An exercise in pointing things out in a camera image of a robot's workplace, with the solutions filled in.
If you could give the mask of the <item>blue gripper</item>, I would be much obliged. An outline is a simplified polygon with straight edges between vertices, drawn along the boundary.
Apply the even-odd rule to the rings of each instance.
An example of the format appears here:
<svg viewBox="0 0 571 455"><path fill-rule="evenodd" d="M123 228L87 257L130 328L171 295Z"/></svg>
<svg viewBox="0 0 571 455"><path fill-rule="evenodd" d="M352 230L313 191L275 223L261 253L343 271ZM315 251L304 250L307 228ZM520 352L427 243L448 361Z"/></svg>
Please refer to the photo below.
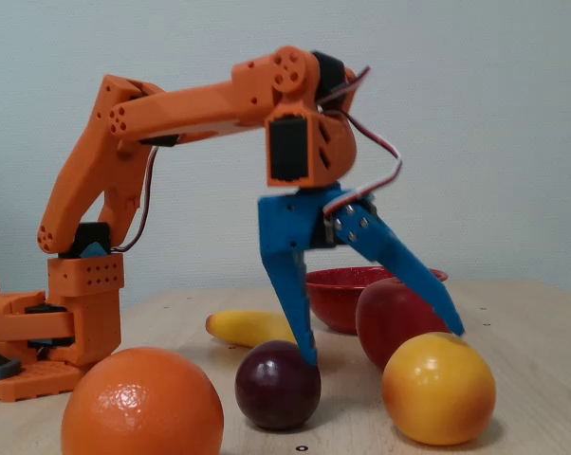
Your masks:
<svg viewBox="0 0 571 455"><path fill-rule="evenodd" d="M303 252L350 245L427 302L448 330L465 333L445 285L399 240L367 195L340 184L266 196L258 202L262 262L304 360L317 366Z"/></svg>

